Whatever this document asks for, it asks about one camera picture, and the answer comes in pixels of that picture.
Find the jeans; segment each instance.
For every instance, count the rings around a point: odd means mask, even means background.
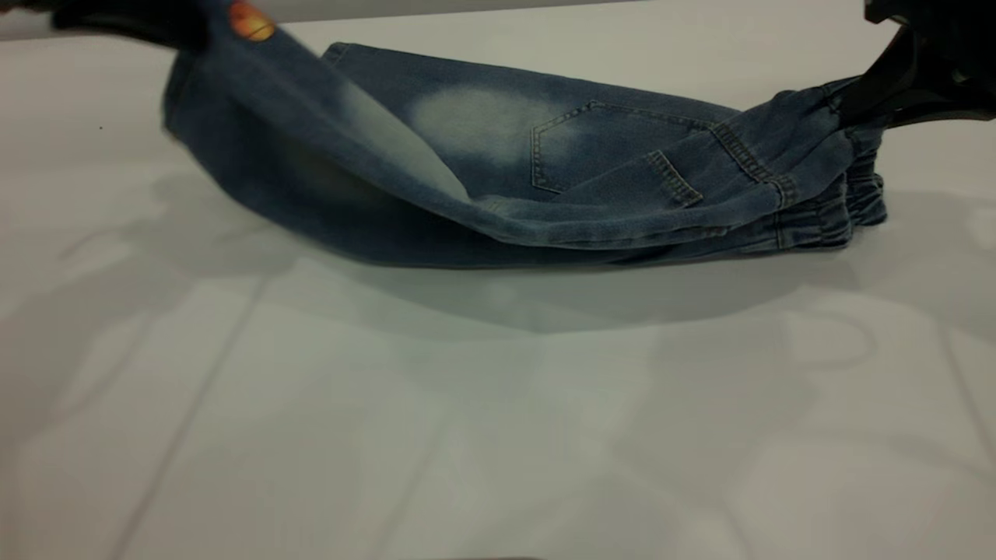
[[[838,248],[885,219],[884,123],[848,81],[746,112],[507,68],[233,31],[181,53],[166,127],[233,199],[364,261],[652,264]]]

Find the orange label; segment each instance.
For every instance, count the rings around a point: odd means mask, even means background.
[[[256,43],[266,41],[277,32],[273,20],[243,0],[232,2],[228,8],[228,20],[239,37]]]

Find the white surface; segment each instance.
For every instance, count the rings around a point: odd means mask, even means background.
[[[739,108],[891,35],[823,0],[291,30]],[[392,270],[230,203],[159,130],[168,63],[0,45],[3,560],[993,558],[996,124],[890,132],[891,221],[840,253]]]
[[[594,4],[599,0],[253,0],[253,5],[280,22],[442,14],[536,6]],[[602,0],[625,2],[627,0]],[[0,40],[52,35],[49,18],[16,11],[0,18]]]

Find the denim fabric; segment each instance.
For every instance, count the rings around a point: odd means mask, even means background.
[[[840,82],[746,112],[519,70],[250,41],[200,0],[167,128],[235,200],[358,259],[649,264],[842,247],[885,218],[883,123],[843,130]]]

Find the pocket stitching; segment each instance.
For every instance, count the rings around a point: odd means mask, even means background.
[[[564,115],[561,115],[561,116],[559,116],[559,117],[557,117],[555,119],[547,121],[546,123],[543,123],[543,124],[541,124],[541,125],[533,128],[533,131],[532,131],[532,163],[533,163],[532,164],[532,183],[533,183],[534,187],[541,188],[543,190],[549,190],[550,192],[555,192],[557,194],[562,194],[562,193],[564,193],[566,191],[564,188],[558,187],[556,184],[553,184],[553,181],[550,180],[550,177],[547,176],[546,172],[543,169],[543,167],[544,167],[544,159],[543,159],[543,134],[549,132],[552,129],[555,129],[556,127],[559,127],[560,125],[566,123],[567,121],[571,121],[571,120],[573,120],[573,119],[575,119],[575,118],[577,118],[577,117],[579,117],[579,116],[581,116],[581,115],[583,115],[585,113],[589,113],[589,112],[594,111],[594,110],[616,111],[616,112],[622,112],[622,113],[631,113],[631,114],[639,115],[639,116],[644,117],[644,118],[649,118],[649,119],[653,119],[653,120],[656,120],[656,121],[661,121],[661,122],[664,122],[664,123],[670,123],[670,124],[673,124],[673,125],[682,125],[682,126],[685,126],[685,127],[689,128],[691,130],[708,131],[713,126],[715,126],[715,123],[711,123],[711,122],[708,122],[708,121],[700,121],[700,120],[691,119],[691,118],[688,118],[688,117],[679,117],[677,115],[668,115],[668,114],[665,114],[665,113],[655,113],[653,111],[647,111],[647,110],[644,110],[644,109],[636,109],[636,108],[632,108],[632,107],[624,107],[624,106],[621,106],[621,105],[612,105],[612,104],[603,103],[603,102],[595,101],[595,100],[589,101],[586,104],[582,105],[581,107],[578,107],[578,108],[576,108],[576,109],[574,109],[574,110],[572,110],[572,111],[570,111],[570,112],[568,112],[568,113],[566,113]],[[686,185],[689,189],[691,189],[691,186],[688,185],[687,182],[684,185]],[[691,189],[691,190],[692,190],[692,192],[695,192],[696,194],[698,194],[699,199],[701,199],[700,198],[701,194],[699,194],[694,189]]]
[[[328,49],[326,49],[325,54],[322,55],[322,59],[334,68],[339,61],[346,56],[352,47],[353,43],[333,43]]]
[[[686,208],[702,200],[702,193],[688,184],[688,181],[674,168],[674,165],[671,164],[662,151],[658,149],[648,155],[646,159],[650,162],[653,170],[667,184],[671,194],[674,196],[674,201],[680,207]]]

